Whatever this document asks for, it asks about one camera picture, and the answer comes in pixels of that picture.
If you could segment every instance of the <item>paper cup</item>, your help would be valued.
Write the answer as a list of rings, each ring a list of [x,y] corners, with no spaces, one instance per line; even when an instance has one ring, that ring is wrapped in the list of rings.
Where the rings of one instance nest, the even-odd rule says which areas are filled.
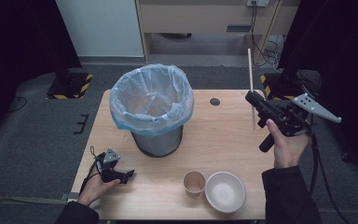
[[[205,176],[198,171],[191,171],[185,175],[183,179],[186,192],[189,196],[195,197],[202,193],[205,189]]]

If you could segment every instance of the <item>trash can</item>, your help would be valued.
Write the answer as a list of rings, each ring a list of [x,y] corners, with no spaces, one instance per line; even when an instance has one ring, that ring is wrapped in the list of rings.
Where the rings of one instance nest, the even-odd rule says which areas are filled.
[[[145,155],[164,157],[182,141],[194,95],[181,69],[158,63],[124,74],[112,88],[109,104],[114,123],[131,131]]]

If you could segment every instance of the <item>plastic trash bag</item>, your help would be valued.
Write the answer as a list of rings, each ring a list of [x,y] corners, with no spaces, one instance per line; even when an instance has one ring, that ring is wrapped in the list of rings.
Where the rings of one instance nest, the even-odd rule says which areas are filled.
[[[186,74],[174,65],[149,64],[124,74],[109,101],[119,129],[149,136],[179,128],[194,110]]]

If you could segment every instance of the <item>yellow black hazard tape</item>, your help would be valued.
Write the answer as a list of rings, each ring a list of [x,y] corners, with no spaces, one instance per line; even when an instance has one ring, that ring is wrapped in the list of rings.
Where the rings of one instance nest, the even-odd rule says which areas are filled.
[[[271,88],[269,87],[269,84],[267,83],[267,79],[264,75],[260,76],[261,83],[263,84],[264,90],[266,91],[267,99],[269,100],[293,100],[295,99],[295,96],[282,96],[282,97],[276,97],[271,95]]]
[[[89,87],[92,77],[93,77],[93,75],[91,75],[91,74],[86,74],[86,76],[80,77],[84,81],[82,81],[82,83],[80,83],[80,85],[77,88],[77,91],[73,91],[71,93],[67,93],[66,91],[57,91],[57,92],[48,94],[47,98],[59,99],[59,100],[82,98],[84,96],[84,94],[86,93],[87,88]]]

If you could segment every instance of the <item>person's left hand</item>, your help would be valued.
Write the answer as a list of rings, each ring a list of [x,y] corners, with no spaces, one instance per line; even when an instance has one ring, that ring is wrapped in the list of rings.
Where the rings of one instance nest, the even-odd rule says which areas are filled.
[[[100,199],[108,190],[114,188],[119,183],[119,179],[104,183],[101,176],[98,175],[97,168],[94,167],[91,173],[91,178],[81,192],[77,202],[90,206],[91,203]]]

